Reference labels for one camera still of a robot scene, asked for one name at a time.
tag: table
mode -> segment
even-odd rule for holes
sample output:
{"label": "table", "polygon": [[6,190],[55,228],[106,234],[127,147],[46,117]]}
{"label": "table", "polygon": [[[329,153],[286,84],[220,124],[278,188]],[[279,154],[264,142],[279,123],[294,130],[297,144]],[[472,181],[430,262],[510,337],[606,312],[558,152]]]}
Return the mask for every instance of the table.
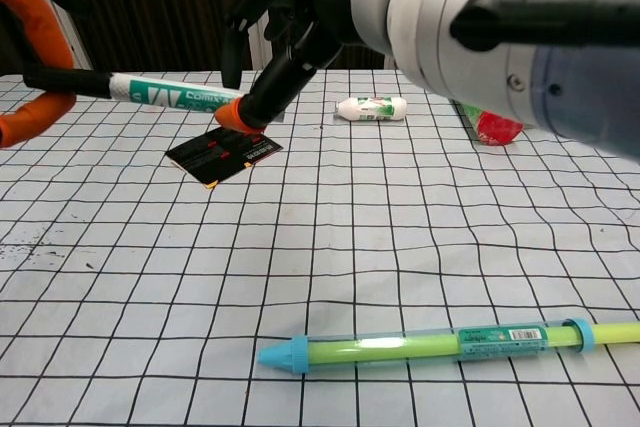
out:
{"label": "table", "polygon": [[[19,81],[0,110],[36,95]],[[406,121],[333,118],[384,94]],[[208,191],[164,152],[213,122],[79,98],[0,151],[0,425],[640,425],[638,345],[304,379],[254,362],[304,333],[637,320],[638,165],[535,129],[483,146],[398,72],[328,71],[269,127],[284,149]]]}

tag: black grid line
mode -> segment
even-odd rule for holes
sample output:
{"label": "black grid line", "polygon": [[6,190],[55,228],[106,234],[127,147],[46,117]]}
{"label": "black grid line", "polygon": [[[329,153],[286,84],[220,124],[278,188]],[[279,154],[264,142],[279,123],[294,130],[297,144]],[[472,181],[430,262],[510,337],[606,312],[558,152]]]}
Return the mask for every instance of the black grid line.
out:
{"label": "black grid line", "polygon": [[[0,110],[35,95],[3,82]],[[333,119],[376,94],[406,120]],[[483,146],[399,72],[327,71],[267,130],[284,151],[208,192],[162,153],[211,121],[81,97],[0,151],[0,425],[640,421],[637,345],[303,377],[255,360],[317,329],[637,320],[639,166],[535,129]]]}

